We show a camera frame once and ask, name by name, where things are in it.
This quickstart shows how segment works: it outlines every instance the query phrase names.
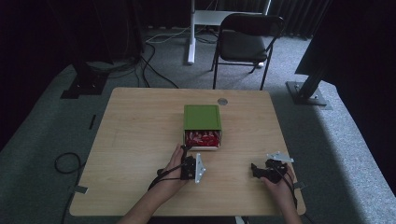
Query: green box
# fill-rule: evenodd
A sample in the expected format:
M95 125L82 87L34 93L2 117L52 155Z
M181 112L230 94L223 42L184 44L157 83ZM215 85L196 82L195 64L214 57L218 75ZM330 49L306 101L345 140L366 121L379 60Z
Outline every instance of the green box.
M222 129L218 105L184 105L183 143L191 149L216 150Z

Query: gray carpet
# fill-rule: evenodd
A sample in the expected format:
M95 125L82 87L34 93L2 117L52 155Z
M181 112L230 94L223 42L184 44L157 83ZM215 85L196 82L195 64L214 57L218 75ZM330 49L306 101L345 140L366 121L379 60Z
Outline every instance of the gray carpet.
M200 35L203 38L213 36ZM197 42L195 64L186 65L188 39L174 38L153 44L150 64L180 88L211 89L209 71L214 45ZM276 41L264 89L269 91L294 168L303 189L307 214L316 223L394 223L396 200L364 143L359 130L340 100L336 88L322 82L319 89L331 109L295 105L286 81L304 81L294 75L309 41L282 37ZM144 57L152 52L146 47ZM95 66L107 66L93 63ZM250 67L220 66L218 89L257 90L262 69L249 75ZM38 100L22 126L0 153L0 223L60 223L76 174L61 175L54 161L62 153L76 152L87 160L92 142L116 87L144 87L141 66L136 72L110 75L102 95L60 99L76 73L65 68ZM150 69L151 88L174 88ZM96 115L92 128L92 116ZM62 162L67 169L73 160ZM114 223L118 217L72 217L65 223ZM303 217L304 223L310 223ZM283 223L281 217L251 217L250 223Z

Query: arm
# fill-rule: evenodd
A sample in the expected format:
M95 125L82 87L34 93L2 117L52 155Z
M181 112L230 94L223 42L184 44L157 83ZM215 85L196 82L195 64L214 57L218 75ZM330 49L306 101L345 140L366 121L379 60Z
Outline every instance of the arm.
M163 169L170 170L181 164L183 149L177 145L168 165ZM180 178L180 169L169 173L164 178ZM172 196L174 196L188 180L164 180L158 182L152 189L147 191L134 207L119 221L119 224L147 223L152 214Z
M284 176L292 185L294 179L294 173L291 171L289 166L288 166L288 175L284 175ZM272 183L265 177L262 177L261 180L264 183L264 185L270 190L276 205L279 207L280 211L282 212L283 218L285 218L285 222L287 224L303 223L294 206L294 200L291 195L291 191L288 185L286 184L285 180L281 179L276 184Z

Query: table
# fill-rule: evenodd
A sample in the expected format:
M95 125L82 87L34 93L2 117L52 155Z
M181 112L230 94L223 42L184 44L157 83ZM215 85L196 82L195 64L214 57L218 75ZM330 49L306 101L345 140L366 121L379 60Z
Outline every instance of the table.
M280 215L250 164L264 167L267 153L286 148L266 91L116 88L109 99L70 207L73 216L122 216L147 191L158 169L182 143L186 104L215 105L223 137L217 151L200 151L206 172L190 181L154 216ZM196 152L189 152L195 157ZM299 190L298 213L305 211Z
M244 12L249 14L264 14L267 15L271 0L265 2L263 13ZM228 15L235 13L234 11L211 11L211 10L195 10L195 0L191 0L191 37L189 47L189 58L187 63L194 64L195 62L195 25L217 25Z

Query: chair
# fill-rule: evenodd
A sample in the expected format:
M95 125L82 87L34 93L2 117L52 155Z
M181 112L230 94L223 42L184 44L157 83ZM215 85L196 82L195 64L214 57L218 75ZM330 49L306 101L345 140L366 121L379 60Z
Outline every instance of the chair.
M211 71L213 67L215 68L213 90L216 88L219 64L253 65L253 69L249 72L251 74L259 63L266 61L260 87L262 91L273 45L281 36L283 27L283 19L277 16L247 13L233 13L227 16L219 28L219 38L211 68ZM264 39L269 42L267 47L265 47ZM219 57L232 63L219 63Z

